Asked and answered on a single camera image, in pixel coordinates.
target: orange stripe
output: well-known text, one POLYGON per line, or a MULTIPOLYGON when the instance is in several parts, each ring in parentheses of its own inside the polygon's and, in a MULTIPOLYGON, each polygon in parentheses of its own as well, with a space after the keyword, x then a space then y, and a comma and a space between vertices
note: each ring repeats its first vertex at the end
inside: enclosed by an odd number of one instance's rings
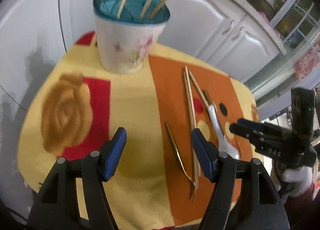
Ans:
MULTIPOLYGON (((185 169, 189 175, 192 175, 190 130, 182 77, 182 70, 185 63, 149 56, 149 64, 158 98, 163 135, 165 174, 171 212, 175 225, 183 225, 202 218, 212 194, 214 184, 211 184, 201 175, 195 200, 192 202, 189 199, 191 185, 178 167, 164 127, 164 122, 169 122, 185 169)), ((223 128, 227 121, 233 123, 236 122, 238 118, 243 117, 236 93, 227 76, 195 65, 188 64, 187 66, 189 70, 192 71, 199 86, 202 89, 208 90, 216 106, 219 108, 219 104, 223 103, 227 107, 227 117, 223 116, 220 110, 217 112, 218 119, 223 128)), ((194 87, 192 87, 192 93, 194 97, 199 98, 194 87)), ((206 111, 201 114, 196 113, 197 123, 199 120, 204 120, 209 125, 210 141, 217 145, 217 139, 212 131, 211 121, 206 111)), ((250 160, 252 158, 252 151, 249 142, 245 139, 244 141, 237 139, 237 137, 234 137, 232 140, 228 140, 234 146, 241 147, 240 155, 242 160, 250 160)), ((238 199, 240 188, 241 181, 237 180, 233 201, 238 199)))

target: brown rose pattern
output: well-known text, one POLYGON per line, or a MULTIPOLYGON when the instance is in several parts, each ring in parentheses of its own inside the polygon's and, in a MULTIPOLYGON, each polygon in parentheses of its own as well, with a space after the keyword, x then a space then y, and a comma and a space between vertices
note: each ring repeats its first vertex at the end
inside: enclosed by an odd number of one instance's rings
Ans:
POLYGON ((77 146, 87 136, 93 119, 90 90, 82 73, 61 75, 42 107, 44 149, 56 156, 65 147, 77 146))

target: wooden chopstick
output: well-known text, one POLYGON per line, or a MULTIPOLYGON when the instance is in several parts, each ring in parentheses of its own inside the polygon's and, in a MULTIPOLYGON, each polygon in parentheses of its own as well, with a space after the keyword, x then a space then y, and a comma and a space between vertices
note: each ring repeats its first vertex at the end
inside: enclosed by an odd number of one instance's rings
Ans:
POLYGON ((206 89, 202 90, 202 92, 204 94, 205 99, 207 100, 207 103, 209 105, 213 105, 213 102, 212 102, 212 100, 210 98, 209 92, 206 89))
MULTIPOLYGON (((189 116, 189 125, 190 125, 190 131, 192 131, 194 128, 196 128, 196 116, 195 116, 195 108, 193 105, 193 99, 192 99, 192 91, 191 91, 191 85, 189 80, 189 74, 188 74, 188 68, 185 66, 184 72, 183 72, 183 80, 184 80, 184 86, 186 91, 186 97, 187 97, 187 106, 188 106, 188 116, 189 116)), ((193 174, 193 182, 194 184, 194 191, 192 196, 194 197, 194 194, 196 190, 199 188, 199 171, 198 171, 198 159, 196 156, 196 153, 194 149, 192 148, 192 174, 193 174)))

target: black dot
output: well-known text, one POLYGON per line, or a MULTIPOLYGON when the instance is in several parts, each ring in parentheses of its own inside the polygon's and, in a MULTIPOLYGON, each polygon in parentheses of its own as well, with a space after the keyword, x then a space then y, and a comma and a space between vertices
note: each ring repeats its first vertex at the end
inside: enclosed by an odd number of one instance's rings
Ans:
POLYGON ((223 114, 224 116, 227 116, 227 115, 228 115, 227 108, 226 108, 226 106, 225 106, 224 104, 220 103, 220 104, 219 104, 219 108, 220 108, 220 111, 222 112, 222 114, 223 114))

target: tablecloth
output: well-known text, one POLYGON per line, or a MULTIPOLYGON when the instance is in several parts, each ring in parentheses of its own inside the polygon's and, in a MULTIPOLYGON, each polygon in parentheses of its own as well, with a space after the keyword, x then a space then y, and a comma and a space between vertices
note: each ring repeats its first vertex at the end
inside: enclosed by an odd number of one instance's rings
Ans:
MULTIPOLYGON (((164 127, 164 122, 169 122, 186 171, 192 175, 182 77, 185 65, 200 87, 208 90, 224 133, 239 150, 241 159, 263 160, 246 139, 228 129, 240 117, 259 119, 254 98, 242 83, 203 61, 160 44, 154 45, 141 70, 113 74, 103 68, 95 33, 89 32, 60 60, 30 105, 18 150, 18 165, 26 182, 37 192, 59 156, 44 149, 41 134, 42 107, 47 94, 62 74, 81 72, 90 90, 93 121, 83 142, 64 148, 62 156, 68 160, 82 158, 99 149, 118 127, 127 130, 127 144, 116 173, 103 184, 119 228, 150 230, 200 222, 213 184, 202 174, 195 199, 190 200, 191 185, 179 169, 164 127)), ((217 145, 209 116, 194 87, 192 92, 197 126, 217 145)), ((236 180, 233 205, 240 186, 241 181, 236 180)), ((81 217, 88 218, 81 179, 77 179, 77 195, 81 217)))

